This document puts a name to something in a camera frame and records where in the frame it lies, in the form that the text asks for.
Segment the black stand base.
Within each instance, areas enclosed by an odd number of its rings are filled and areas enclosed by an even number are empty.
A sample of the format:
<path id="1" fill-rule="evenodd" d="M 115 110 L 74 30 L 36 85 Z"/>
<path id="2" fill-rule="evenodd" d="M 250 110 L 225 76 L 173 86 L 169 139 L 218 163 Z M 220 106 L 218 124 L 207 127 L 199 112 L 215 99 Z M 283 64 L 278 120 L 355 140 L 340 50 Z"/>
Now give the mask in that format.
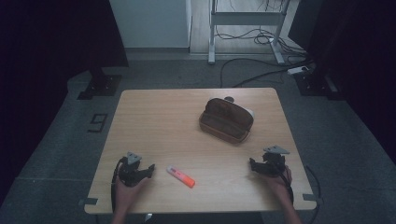
<path id="1" fill-rule="evenodd" d="M 94 96 L 114 96 L 121 81 L 121 75 L 106 75 L 101 67 L 89 70 L 92 78 L 79 100 L 91 100 Z"/>
<path id="2" fill-rule="evenodd" d="M 302 96 L 326 96 L 329 99 L 339 96 L 339 90 L 329 75 L 305 72 L 295 74 L 294 79 Z"/>

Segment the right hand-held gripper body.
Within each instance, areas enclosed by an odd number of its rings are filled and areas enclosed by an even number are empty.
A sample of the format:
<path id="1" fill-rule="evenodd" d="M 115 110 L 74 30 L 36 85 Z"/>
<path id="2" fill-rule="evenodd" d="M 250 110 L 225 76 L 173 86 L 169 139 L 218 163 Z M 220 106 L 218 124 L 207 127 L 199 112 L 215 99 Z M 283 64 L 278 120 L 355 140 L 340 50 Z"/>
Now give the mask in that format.
<path id="1" fill-rule="evenodd" d="M 280 146 L 272 146 L 264 149 L 262 159 L 267 175 L 281 175 L 284 173 L 286 169 L 285 154 L 289 154 L 289 152 Z"/>

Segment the person's left hand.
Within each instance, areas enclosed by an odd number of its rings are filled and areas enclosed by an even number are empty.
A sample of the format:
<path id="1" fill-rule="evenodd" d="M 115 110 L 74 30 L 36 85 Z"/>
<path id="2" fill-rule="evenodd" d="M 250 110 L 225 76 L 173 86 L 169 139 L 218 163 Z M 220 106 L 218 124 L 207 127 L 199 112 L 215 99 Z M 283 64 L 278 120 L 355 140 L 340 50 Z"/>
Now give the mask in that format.
<path id="1" fill-rule="evenodd" d="M 136 186 L 127 187 L 118 177 L 116 178 L 116 205 L 114 213 L 117 215 L 127 214 L 133 206 L 139 192 L 147 185 L 149 178 L 143 178 Z"/>

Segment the white metal desk frame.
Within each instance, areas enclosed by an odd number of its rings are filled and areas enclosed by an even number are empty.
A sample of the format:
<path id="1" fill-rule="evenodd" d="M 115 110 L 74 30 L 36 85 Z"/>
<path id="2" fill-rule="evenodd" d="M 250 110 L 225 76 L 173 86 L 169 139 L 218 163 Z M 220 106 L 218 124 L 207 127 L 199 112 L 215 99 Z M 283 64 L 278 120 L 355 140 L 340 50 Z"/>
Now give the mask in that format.
<path id="1" fill-rule="evenodd" d="M 287 16 L 290 0 L 284 0 L 283 7 L 278 11 L 255 11 L 255 12 L 221 12 L 216 10 L 218 0 L 209 0 L 209 44 L 208 63 L 216 61 L 215 30 L 218 25 L 264 25 L 275 26 L 276 31 L 270 37 L 270 47 L 278 64 L 284 64 L 285 60 L 280 51 L 280 33 Z"/>

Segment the orange highlighter pen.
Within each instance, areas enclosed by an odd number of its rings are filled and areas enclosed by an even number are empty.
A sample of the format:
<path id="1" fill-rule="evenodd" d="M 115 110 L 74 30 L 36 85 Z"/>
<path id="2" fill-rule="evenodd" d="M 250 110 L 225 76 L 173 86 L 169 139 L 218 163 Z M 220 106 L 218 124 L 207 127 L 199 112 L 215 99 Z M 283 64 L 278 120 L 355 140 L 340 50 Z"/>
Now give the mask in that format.
<path id="1" fill-rule="evenodd" d="M 177 180 L 179 180 L 180 182 L 182 182 L 183 184 L 185 184 L 189 188 L 193 188 L 194 187 L 195 180 L 192 179 L 190 176 L 188 176 L 188 175 L 184 174 L 183 172 L 181 172 L 176 167 L 174 167 L 172 165 L 169 165 L 166 168 L 166 171 L 167 171 L 168 174 L 170 174 L 171 176 L 173 176 L 174 178 L 176 178 Z"/>

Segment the person's right hand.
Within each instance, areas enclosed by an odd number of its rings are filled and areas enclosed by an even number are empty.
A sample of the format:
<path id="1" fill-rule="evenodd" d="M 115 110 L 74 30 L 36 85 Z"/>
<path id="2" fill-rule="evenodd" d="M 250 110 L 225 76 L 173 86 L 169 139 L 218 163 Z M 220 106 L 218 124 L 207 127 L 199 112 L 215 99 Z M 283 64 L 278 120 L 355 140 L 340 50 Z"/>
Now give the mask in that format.
<path id="1" fill-rule="evenodd" d="M 284 173 L 280 176 L 265 176 L 263 179 L 279 200 L 289 199 L 292 201 L 292 189 L 290 186 L 292 178 L 289 167 L 286 167 Z"/>

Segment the white power strip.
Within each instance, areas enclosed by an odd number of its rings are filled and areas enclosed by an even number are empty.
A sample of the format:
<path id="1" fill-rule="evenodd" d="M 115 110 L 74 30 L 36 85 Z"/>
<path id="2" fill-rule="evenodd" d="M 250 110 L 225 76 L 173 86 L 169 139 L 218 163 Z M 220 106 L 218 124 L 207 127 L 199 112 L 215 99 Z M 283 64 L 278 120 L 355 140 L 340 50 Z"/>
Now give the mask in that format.
<path id="1" fill-rule="evenodd" d="M 299 67 L 294 67 L 294 68 L 288 69 L 287 73 L 288 73 L 288 75 L 295 75 L 295 74 L 300 74 L 300 73 L 306 72 L 308 70 L 309 70 L 309 68 L 307 66 L 299 66 Z"/>

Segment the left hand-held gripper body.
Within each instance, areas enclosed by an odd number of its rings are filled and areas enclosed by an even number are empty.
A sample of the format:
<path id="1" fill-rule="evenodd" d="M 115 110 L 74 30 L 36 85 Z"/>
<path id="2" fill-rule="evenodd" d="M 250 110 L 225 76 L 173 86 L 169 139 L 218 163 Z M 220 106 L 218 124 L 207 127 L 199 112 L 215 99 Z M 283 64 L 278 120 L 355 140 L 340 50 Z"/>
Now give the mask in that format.
<path id="1" fill-rule="evenodd" d="M 138 170 L 141 160 L 133 152 L 128 152 L 126 157 L 120 159 L 118 176 L 125 186 L 134 187 L 144 178 Z"/>

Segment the dark curtain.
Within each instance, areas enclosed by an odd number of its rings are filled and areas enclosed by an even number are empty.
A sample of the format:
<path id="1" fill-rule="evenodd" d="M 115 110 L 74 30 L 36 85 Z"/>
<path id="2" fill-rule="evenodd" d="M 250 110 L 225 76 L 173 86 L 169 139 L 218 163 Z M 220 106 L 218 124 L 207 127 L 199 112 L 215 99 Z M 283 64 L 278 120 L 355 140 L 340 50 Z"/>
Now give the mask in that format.
<path id="1" fill-rule="evenodd" d="M 0 0 L 0 203 L 67 94 L 127 59 L 109 0 Z"/>
<path id="2" fill-rule="evenodd" d="M 299 0 L 289 38 L 396 160 L 396 0 Z"/>

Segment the white cabinet panel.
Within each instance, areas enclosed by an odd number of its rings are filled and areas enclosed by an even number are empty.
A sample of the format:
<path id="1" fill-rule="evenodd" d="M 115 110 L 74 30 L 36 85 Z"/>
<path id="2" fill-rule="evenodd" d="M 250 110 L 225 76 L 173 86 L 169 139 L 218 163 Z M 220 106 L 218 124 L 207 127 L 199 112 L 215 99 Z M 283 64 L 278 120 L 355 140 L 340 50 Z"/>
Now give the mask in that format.
<path id="1" fill-rule="evenodd" d="M 187 49 L 191 0 L 109 0 L 127 49 Z"/>

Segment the brown pencil case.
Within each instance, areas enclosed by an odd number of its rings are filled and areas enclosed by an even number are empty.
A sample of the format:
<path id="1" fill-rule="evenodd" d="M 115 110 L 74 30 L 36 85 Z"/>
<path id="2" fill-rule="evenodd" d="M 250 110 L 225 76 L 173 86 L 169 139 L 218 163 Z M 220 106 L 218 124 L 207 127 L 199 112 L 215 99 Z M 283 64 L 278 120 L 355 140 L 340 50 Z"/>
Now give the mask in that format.
<path id="1" fill-rule="evenodd" d="M 225 99 L 211 98 L 199 118 L 199 126 L 230 144 L 240 144 L 249 135 L 254 122 L 254 113 Z"/>

